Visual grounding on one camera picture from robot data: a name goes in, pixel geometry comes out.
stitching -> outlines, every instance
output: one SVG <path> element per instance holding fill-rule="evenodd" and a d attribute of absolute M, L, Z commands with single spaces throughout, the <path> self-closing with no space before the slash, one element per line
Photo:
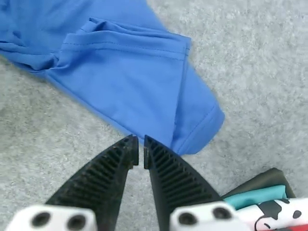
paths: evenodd
<path fill-rule="evenodd" d="M 197 127 L 199 127 L 199 125 L 207 118 L 207 116 L 214 110 L 214 108 L 216 107 L 216 104 L 211 108 L 211 110 L 200 120 L 200 122 L 192 129 L 192 131 L 189 133 L 189 135 L 187 136 L 187 138 L 184 140 L 184 142 L 182 143 L 182 145 L 178 148 L 178 151 L 183 147 L 183 145 L 186 143 L 186 141 L 190 138 L 190 136 L 192 135 L 192 133 L 197 129 Z"/>
<path fill-rule="evenodd" d="M 126 53 L 132 53 L 132 54 L 136 54 L 137 52 L 131 52 L 131 51 L 123 51 L 123 50 L 117 50 L 117 49 L 113 49 L 113 48 L 99 48 L 99 49 L 95 49 L 94 51 L 98 51 L 98 50 L 112 50 L 112 51 L 120 51 L 120 52 L 126 52 Z M 60 51 L 72 51 L 72 52 L 83 52 L 84 50 L 81 51 L 75 51 L 75 50 L 60 50 Z M 166 57 L 166 56 L 161 56 L 161 55 L 152 55 L 152 54 L 142 54 L 142 55 L 148 55 L 151 57 L 162 57 L 162 58 L 168 58 L 168 59 L 174 59 L 174 60 L 179 60 L 179 61 L 184 61 L 185 59 L 177 59 L 177 58 L 171 58 L 171 57 Z"/>
<path fill-rule="evenodd" d="M 123 46 L 123 47 L 132 47 L 132 48 L 139 48 L 139 49 L 145 49 L 145 50 L 151 50 L 151 51 L 166 51 L 166 50 L 151 49 L 151 48 L 145 48 L 145 47 L 134 47 L 134 46 L 122 45 L 122 44 L 118 44 L 118 43 L 115 43 L 115 42 L 93 42 L 93 43 L 84 43 L 84 44 L 78 44 L 78 43 L 63 43 L 63 44 L 65 44 L 65 45 L 85 46 L 85 45 L 100 44 L 100 43 L 115 44 L 115 45 L 119 45 L 119 46 Z M 182 54 L 182 52 L 177 52 L 177 51 L 166 51 L 166 52 L 180 53 L 180 54 Z"/>
<path fill-rule="evenodd" d="M 82 30 L 82 31 L 84 31 L 84 32 L 86 32 L 86 33 L 88 33 L 87 31 L 85 31 L 84 29 L 82 29 L 82 28 L 80 28 L 80 30 Z"/>

fabric fold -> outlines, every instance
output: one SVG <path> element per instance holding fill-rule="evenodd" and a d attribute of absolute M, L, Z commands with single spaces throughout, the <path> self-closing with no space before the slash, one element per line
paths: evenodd
<path fill-rule="evenodd" d="M 4 0 L 0 54 L 143 143 L 200 151 L 224 114 L 187 61 L 190 39 L 146 0 Z"/>
<path fill-rule="evenodd" d="M 119 129 L 170 146 L 190 40 L 94 19 L 81 32 L 64 40 L 49 81 Z"/>

folded clothing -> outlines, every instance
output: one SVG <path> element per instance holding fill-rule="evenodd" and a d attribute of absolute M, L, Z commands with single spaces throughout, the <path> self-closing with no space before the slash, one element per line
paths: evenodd
<path fill-rule="evenodd" d="M 237 211 L 251 230 L 265 231 L 308 224 L 308 198 L 271 200 Z"/>
<path fill-rule="evenodd" d="M 0 54 L 126 134 L 194 154 L 224 114 L 189 65 L 190 39 L 146 0 L 4 0 Z"/>
<path fill-rule="evenodd" d="M 257 189 L 248 192 L 229 196 L 224 200 L 236 210 L 259 204 L 265 201 L 286 199 L 285 185 L 276 185 L 264 189 Z"/>
<path fill-rule="evenodd" d="M 293 193 L 288 180 L 285 178 L 283 172 L 277 168 L 271 168 L 266 172 L 258 174 L 257 176 L 246 181 L 237 188 L 231 190 L 229 193 L 225 194 L 222 198 L 227 198 L 239 193 L 263 189 L 276 185 L 285 185 L 287 198 L 295 198 L 295 194 Z"/>

screw hole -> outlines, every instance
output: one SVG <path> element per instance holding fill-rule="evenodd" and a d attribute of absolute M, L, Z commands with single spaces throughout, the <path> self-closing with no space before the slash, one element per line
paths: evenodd
<path fill-rule="evenodd" d="M 49 219 L 50 219 L 50 213 L 48 212 L 39 213 L 32 219 L 32 225 L 34 227 L 42 227 L 48 223 Z"/>
<path fill-rule="evenodd" d="M 72 231 L 79 231 L 84 228 L 86 224 L 86 218 L 83 215 L 75 215 L 68 221 L 67 227 Z"/>
<path fill-rule="evenodd" d="M 230 219 L 231 218 L 231 213 L 226 210 L 225 208 L 215 208 L 213 211 L 214 216 L 217 219 Z"/>
<path fill-rule="evenodd" d="M 182 213 L 179 216 L 179 223 L 182 225 L 194 225 L 197 223 L 197 219 L 191 213 Z"/>

black spot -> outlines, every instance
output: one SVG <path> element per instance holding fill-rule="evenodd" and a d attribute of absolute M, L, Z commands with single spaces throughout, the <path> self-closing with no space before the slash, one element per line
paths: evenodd
<path fill-rule="evenodd" d="M 290 201 L 288 200 L 288 199 L 280 199 L 280 201 L 282 201 L 282 202 L 284 202 L 284 203 L 286 203 L 286 204 L 289 204 L 290 203 Z"/>
<path fill-rule="evenodd" d="M 267 223 L 264 223 L 264 225 L 270 229 L 270 226 Z"/>
<path fill-rule="evenodd" d="M 294 219 L 299 218 L 301 215 L 302 215 L 302 212 L 296 210 L 296 211 L 293 213 L 293 218 L 294 218 Z"/>
<path fill-rule="evenodd" d="M 266 201 L 257 205 L 263 212 L 265 218 L 273 218 L 278 220 L 278 214 L 281 212 L 281 206 L 275 201 Z"/>

